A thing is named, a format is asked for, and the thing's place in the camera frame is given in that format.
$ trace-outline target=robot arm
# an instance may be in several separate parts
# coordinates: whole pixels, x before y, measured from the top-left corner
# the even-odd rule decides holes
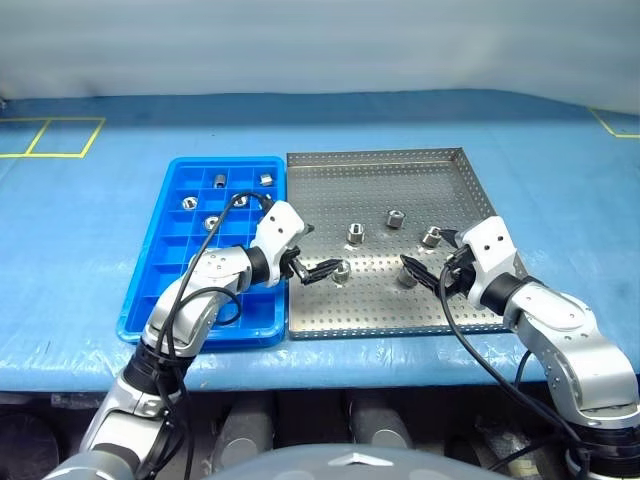
[[[500,217],[455,235],[458,250],[447,294],[466,294],[475,308],[503,315],[544,368],[554,405],[573,425],[592,456],[593,478],[640,477],[640,397],[631,363],[598,330],[580,300],[515,275],[516,249]],[[405,266],[437,293],[438,279],[415,259]],[[577,462],[568,457],[577,471]]]
[[[230,300],[222,289],[237,294],[256,283],[271,287],[281,276],[290,276],[294,271],[304,275],[305,283],[329,275],[339,260],[323,262],[319,271],[293,268],[299,267],[294,263],[300,253],[297,242],[311,229],[291,205],[279,201],[270,205],[258,224],[250,248],[205,250],[174,317],[175,357],[170,355],[166,336],[160,346],[158,342],[184,276],[158,299],[134,355],[118,375],[82,440],[80,457],[72,457],[47,478],[63,474],[65,479],[153,478],[167,453],[179,448],[175,440],[177,426],[168,415],[171,406],[163,398],[168,397],[173,404],[179,400],[175,369],[184,376],[200,352],[218,311]]]
[[[500,217],[458,234],[473,253],[476,277],[469,302],[503,315],[545,369],[554,404],[576,425],[619,429],[640,424],[638,384],[631,363],[607,340],[580,300],[515,276],[515,248]]]

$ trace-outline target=blue plastic tray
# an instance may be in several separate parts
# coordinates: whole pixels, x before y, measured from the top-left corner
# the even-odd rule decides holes
[[[273,186],[260,186],[260,175],[271,174]],[[225,188],[214,188],[214,177],[227,177]],[[278,157],[184,157],[176,158],[167,171],[151,223],[138,257],[129,290],[117,325],[118,336],[136,343],[159,295],[182,275],[208,232],[204,220],[219,215],[232,195],[242,191],[270,194],[285,200],[284,162]],[[182,208],[185,197],[197,197],[195,210]],[[233,208],[211,247],[249,246],[256,225],[263,216],[255,199],[242,208]],[[273,345],[284,335],[285,285],[260,285],[240,295],[242,317],[231,325],[215,325],[204,348],[259,347]],[[234,315],[235,305],[227,304],[221,320]]]

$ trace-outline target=hex nut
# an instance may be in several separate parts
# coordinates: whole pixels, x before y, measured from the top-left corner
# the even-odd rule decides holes
[[[185,210],[195,210],[198,206],[198,197],[186,197],[182,199],[182,208]]]
[[[418,281],[409,273],[407,267],[402,267],[402,270],[398,273],[398,282],[407,288],[413,288],[418,284]]]
[[[331,274],[331,279],[339,285],[344,285],[351,276],[351,264],[342,260],[338,267]]]
[[[364,225],[362,223],[352,223],[347,230],[347,242],[352,245],[362,243],[364,241]]]
[[[422,237],[422,244],[427,248],[436,248],[442,240],[440,229],[438,227],[429,227]]]
[[[233,202],[233,206],[236,208],[246,207],[249,204],[249,197],[246,195],[244,197],[240,197],[235,202]]]
[[[211,230],[213,230],[213,227],[216,225],[216,223],[218,223],[219,217],[216,215],[211,215],[210,217],[207,217],[204,219],[204,229],[207,232],[210,232]]]
[[[227,185],[227,176],[219,173],[213,179],[213,188],[224,188]]]
[[[389,210],[387,212],[387,227],[396,229],[401,228],[405,218],[406,215],[404,212],[401,212],[400,210]]]
[[[269,173],[263,173],[260,175],[260,185],[263,187],[270,187],[273,185],[273,177]]]

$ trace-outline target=blue tablecloth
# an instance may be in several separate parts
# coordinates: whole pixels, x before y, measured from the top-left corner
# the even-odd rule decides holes
[[[106,123],[83,159],[0,158],[0,390],[110,386],[132,352],[115,323],[173,158],[322,150],[463,147],[529,272],[589,303],[640,370],[640,142],[614,137],[584,107],[434,91],[34,100],[2,112],[48,115]],[[637,128],[637,117],[614,117]],[[48,150],[74,142],[73,131],[58,133],[41,139]],[[86,130],[77,133],[84,144]],[[523,348],[513,335],[472,341],[514,374]],[[525,378],[543,378],[535,362]],[[187,380],[232,390],[490,378],[443,335],[205,354]]]

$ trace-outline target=metal hole grid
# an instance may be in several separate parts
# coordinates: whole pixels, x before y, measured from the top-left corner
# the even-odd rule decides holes
[[[442,241],[429,250],[420,239],[431,225],[465,228],[495,215],[461,148],[287,156],[288,199],[316,230],[300,243],[308,267],[344,258],[351,277],[307,287],[289,282],[292,338],[437,334],[448,331],[439,301],[425,288],[396,281],[400,254],[418,258],[438,275],[453,249]],[[385,225],[387,212],[406,214],[403,228]],[[364,243],[346,241],[351,223],[362,223]],[[526,274],[516,263],[520,276]],[[502,331],[502,319],[477,311],[458,296],[451,311],[465,331]]]

